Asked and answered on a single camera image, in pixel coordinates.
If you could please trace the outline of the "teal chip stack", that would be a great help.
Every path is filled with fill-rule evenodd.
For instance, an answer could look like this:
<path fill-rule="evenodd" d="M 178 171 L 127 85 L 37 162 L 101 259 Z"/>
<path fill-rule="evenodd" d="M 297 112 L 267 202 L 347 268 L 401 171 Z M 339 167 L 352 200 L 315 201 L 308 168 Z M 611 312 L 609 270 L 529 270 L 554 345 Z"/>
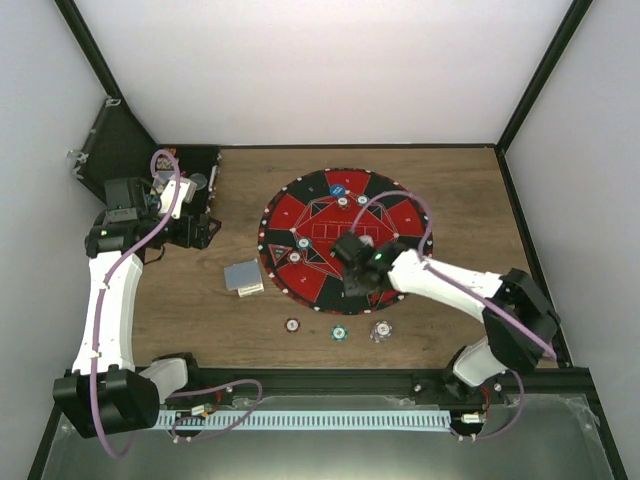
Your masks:
<path fill-rule="evenodd" d="M 336 325 L 331 329 L 331 338 L 335 341 L 344 341 L 348 336 L 348 330 L 342 325 Z"/>

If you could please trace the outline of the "brown 100 chips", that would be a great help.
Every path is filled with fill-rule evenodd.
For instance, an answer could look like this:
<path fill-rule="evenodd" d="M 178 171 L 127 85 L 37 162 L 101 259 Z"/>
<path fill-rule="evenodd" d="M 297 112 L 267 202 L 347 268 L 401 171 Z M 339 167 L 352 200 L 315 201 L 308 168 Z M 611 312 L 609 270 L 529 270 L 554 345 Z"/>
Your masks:
<path fill-rule="evenodd" d="M 293 264 L 298 264 L 301 262 L 302 256 L 299 252 L 292 251 L 288 256 L 288 260 Z"/>
<path fill-rule="evenodd" d="M 350 205 L 349 199 L 347 197 L 338 198 L 336 203 L 339 205 L 341 209 L 346 209 Z"/>

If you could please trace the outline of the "triangular all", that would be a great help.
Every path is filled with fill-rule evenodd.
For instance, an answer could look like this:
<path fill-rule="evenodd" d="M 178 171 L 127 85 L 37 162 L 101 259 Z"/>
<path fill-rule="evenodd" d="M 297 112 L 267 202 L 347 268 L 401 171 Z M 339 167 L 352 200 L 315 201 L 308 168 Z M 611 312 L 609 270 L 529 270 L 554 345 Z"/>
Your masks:
<path fill-rule="evenodd" d="M 289 255 L 293 251 L 293 248 L 290 246 L 283 246 L 283 245 L 276 245 L 276 244 L 269 244 L 268 249 L 274 265 L 278 265 L 282 261 L 287 261 L 289 258 Z"/>

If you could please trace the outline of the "blue small blind button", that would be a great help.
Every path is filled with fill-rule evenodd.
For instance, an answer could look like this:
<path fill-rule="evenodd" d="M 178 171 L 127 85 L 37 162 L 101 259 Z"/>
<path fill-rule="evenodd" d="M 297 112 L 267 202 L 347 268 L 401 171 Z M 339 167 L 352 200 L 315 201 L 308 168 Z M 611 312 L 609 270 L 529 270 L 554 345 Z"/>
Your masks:
<path fill-rule="evenodd" d="M 334 198 L 342 198 L 346 195 L 346 188 L 342 184 L 332 184 L 329 193 Z"/>

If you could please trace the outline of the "brown 100 chip stack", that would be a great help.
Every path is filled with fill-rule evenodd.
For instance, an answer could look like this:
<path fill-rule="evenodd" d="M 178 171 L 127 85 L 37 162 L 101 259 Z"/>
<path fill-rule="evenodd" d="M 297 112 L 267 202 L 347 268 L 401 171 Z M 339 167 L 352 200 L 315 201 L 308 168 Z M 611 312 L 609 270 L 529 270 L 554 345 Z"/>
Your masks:
<path fill-rule="evenodd" d="M 291 318 L 286 322 L 285 327 L 288 332 L 293 333 L 299 329 L 300 324 L 297 319 Z"/>

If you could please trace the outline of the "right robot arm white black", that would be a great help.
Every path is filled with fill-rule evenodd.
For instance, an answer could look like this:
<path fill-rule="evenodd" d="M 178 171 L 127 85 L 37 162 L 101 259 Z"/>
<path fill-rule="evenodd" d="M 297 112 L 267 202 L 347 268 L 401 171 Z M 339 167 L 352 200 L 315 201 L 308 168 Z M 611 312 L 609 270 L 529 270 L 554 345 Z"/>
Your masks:
<path fill-rule="evenodd" d="M 437 261 L 420 247 L 387 242 L 375 248 L 351 231 L 334 242 L 330 254 L 343 266 L 348 296 L 392 289 L 447 305 L 483 325 L 485 336 L 462 347 L 443 374 L 442 389 L 455 402 L 468 402 L 498 374 L 527 375 L 541 359 L 557 359 L 552 340 L 559 316 L 523 270 L 467 270 Z"/>

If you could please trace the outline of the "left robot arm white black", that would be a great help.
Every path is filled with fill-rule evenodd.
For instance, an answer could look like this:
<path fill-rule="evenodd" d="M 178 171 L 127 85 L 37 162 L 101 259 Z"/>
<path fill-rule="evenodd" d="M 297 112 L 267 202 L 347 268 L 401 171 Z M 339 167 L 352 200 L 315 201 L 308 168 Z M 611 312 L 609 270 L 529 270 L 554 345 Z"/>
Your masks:
<path fill-rule="evenodd" d="M 160 356 L 142 371 L 132 352 L 134 303 L 147 249 L 171 243 L 206 248 L 220 224 L 181 211 L 198 185 L 170 178 L 109 180 L 106 209 L 85 238 L 91 291 L 83 338 L 71 370 L 55 381 L 55 405 L 84 438 L 152 427 L 171 395 L 184 404 L 204 392 L 189 352 Z"/>

